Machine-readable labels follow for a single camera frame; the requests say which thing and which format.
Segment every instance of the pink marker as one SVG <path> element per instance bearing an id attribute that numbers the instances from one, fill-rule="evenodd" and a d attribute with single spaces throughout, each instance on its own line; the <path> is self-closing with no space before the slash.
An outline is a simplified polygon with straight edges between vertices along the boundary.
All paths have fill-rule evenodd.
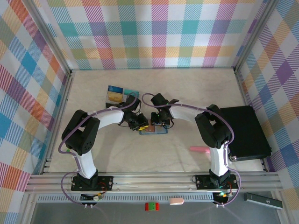
<path id="1" fill-rule="evenodd" d="M 190 151 L 199 153 L 211 153 L 210 148 L 207 146 L 190 146 Z"/>

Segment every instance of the plaid wallpaper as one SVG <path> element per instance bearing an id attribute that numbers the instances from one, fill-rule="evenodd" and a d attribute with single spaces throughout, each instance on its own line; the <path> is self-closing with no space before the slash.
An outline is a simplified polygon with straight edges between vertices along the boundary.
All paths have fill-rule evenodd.
<path id="1" fill-rule="evenodd" d="M 281 0 L 239 73 L 299 222 L 299 0 Z"/>
<path id="2" fill-rule="evenodd" d="M 82 70 L 231 67 L 266 1 L 35 0 L 69 65 Z"/>
<path id="3" fill-rule="evenodd" d="M 0 224 L 15 223 L 66 75 L 21 0 L 0 0 Z"/>

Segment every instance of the white floor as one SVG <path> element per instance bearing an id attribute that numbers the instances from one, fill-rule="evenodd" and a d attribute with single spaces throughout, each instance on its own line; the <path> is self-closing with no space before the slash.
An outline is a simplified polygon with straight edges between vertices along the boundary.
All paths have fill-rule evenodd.
<path id="1" fill-rule="evenodd" d="M 140 93 L 160 92 L 168 100 L 175 98 L 194 106 L 243 105 L 232 69 L 77 71 L 50 172 L 76 169 L 70 155 L 57 151 L 62 131 L 76 110 L 92 112 L 104 109 L 108 85 L 138 90 Z M 142 106 L 142 112 L 148 118 L 154 111 L 154 108 Z M 205 146 L 196 124 L 184 120 L 174 122 L 174 127 L 164 135 L 139 135 L 137 131 L 117 125 L 102 128 L 92 149 L 95 166 L 99 172 L 208 171 L 209 154 L 189 151 L 190 146 Z M 260 160 L 233 162 L 230 167 L 240 171 L 263 170 Z"/>

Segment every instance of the black case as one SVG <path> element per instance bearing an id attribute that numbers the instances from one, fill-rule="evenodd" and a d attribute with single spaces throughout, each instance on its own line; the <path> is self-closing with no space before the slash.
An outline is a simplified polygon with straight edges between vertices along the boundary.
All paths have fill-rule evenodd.
<path id="1" fill-rule="evenodd" d="M 232 126 L 235 139 L 228 146 L 231 161 L 263 159 L 271 155 L 271 147 L 251 106 L 221 108 Z"/>

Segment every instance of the floor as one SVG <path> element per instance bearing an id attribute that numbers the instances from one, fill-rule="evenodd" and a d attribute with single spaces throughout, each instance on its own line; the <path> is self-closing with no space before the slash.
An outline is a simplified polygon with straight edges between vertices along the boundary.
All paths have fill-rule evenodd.
<path id="1" fill-rule="evenodd" d="M 232 69 L 77 71 L 50 172 L 76 170 L 74 159 L 57 150 L 62 131 L 76 110 L 104 109 L 108 85 L 137 90 L 141 94 L 160 92 L 168 100 L 176 98 L 194 106 L 244 105 Z M 150 118 L 155 109 L 142 105 L 141 111 Z M 92 149 L 95 166 L 100 172 L 208 171 L 209 154 L 189 151 L 190 146 L 205 146 L 195 123 L 179 119 L 174 122 L 174 127 L 164 135 L 139 135 L 137 131 L 116 124 L 100 129 Z M 260 160 L 233 162 L 230 167 L 240 171 L 263 170 Z"/>

